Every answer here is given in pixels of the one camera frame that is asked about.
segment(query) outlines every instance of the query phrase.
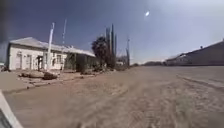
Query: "window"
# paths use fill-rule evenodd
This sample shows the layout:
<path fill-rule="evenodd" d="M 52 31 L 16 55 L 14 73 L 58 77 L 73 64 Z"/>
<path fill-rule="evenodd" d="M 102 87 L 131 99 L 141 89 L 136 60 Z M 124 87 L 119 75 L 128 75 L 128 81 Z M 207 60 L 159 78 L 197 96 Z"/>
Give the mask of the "window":
<path fill-rule="evenodd" d="M 58 63 L 58 64 L 61 63 L 61 55 L 57 55 L 57 63 Z"/>

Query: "wall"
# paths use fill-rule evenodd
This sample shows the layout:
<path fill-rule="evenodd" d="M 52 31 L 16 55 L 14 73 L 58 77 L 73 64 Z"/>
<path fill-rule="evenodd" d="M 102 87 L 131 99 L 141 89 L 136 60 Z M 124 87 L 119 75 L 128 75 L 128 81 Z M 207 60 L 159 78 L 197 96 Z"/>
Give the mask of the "wall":
<path fill-rule="evenodd" d="M 190 65 L 224 65 L 224 42 L 188 54 Z"/>
<path fill-rule="evenodd" d="M 36 59 L 37 56 L 44 56 L 44 53 L 47 53 L 47 50 L 43 49 L 38 49 L 38 48 L 32 48 L 32 47 L 26 47 L 26 46 L 20 46 L 20 45 L 11 45 L 10 47 L 10 55 L 9 55 L 9 69 L 10 70 L 16 70 L 16 56 L 17 53 L 21 52 L 22 53 L 22 70 L 25 70 L 27 67 L 26 64 L 26 59 L 27 55 L 32 56 L 32 61 L 31 61 L 31 69 L 32 70 L 37 70 L 38 69 L 38 60 Z M 61 69 L 62 64 L 55 63 L 54 66 L 52 66 L 52 61 L 53 59 L 56 59 L 57 55 L 61 55 L 61 52 L 56 52 L 52 51 L 51 52 L 51 69 Z"/>

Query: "door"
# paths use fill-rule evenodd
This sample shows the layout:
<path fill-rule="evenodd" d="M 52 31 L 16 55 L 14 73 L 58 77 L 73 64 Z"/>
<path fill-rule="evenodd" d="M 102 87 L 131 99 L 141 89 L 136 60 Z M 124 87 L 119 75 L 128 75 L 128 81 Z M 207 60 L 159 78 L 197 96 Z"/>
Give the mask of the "door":
<path fill-rule="evenodd" d="M 16 69 L 22 69 L 22 53 L 19 52 L 16 55 Z"/>
<path fill-rule="evenodd" d="M 26 57 L 26 69 L 31 69 L 32 66 L 32 56 L 27 55 Z"/>

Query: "utility pole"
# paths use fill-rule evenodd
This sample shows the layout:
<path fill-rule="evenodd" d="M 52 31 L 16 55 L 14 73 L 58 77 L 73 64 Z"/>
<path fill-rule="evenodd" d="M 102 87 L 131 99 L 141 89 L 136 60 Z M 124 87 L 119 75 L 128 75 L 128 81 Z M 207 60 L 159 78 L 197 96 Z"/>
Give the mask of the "utility pole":
<path fill-rule="evenodd" d="M 127 48 L 126 48 L 126 53 L 127 53 L 127 66 L 129 67 L 130 66 L 130 49 L 129 49 L 129 42 L 130 42 L 130 39 L 129 37 L 127 38 Z"/>
<path fill-rule="evenodd" d="M 48 52 L 47 52 L 47 71 L 50 71 L 50 64 L 51 64 L 51 43 L 53 39 L 54 33 L 54 23 L 52 23 L 50 36 L 49 36 L 49 45 L 48 45 Z"/>
<path fill-rule="evenodd" d="M 65 44 L 65 33 L 66 33 L 66 24 L 67 24 L 67 19 L 65 19 L 65 24 L 64 24 L 64 31 L 63 31 L 63 34 L 62 34 L 62 50 L 61 50 L 61 59 L 62 59 L 62 64 L 61 64 L 61 70 L 64 69 L 64 58 L 63 58 L 63 47 L 64 47 L 64 44 Z"/>

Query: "rock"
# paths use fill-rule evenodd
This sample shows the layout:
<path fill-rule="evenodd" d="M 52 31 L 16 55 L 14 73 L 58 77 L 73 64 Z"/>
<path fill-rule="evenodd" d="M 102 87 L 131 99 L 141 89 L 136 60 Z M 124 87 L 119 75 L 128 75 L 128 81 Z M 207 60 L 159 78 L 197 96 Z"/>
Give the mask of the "rock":
<path fill-rule="evenodd" d="M 58 74 L 52 73 L 52 72 L 45 72 L 43 77 L 44 80 L 53 80 L 57 78 L 58 78 Z"/>
<path fill-rule="evenodd" d="M 29 77 L 30 73 L 23 72 L 19 75 L 19 77 Z"/>
<path fill-rule="evenodd" d="M 44 78 L 43 72 L 32 72 L 29 75 L 29 78 Z"/>

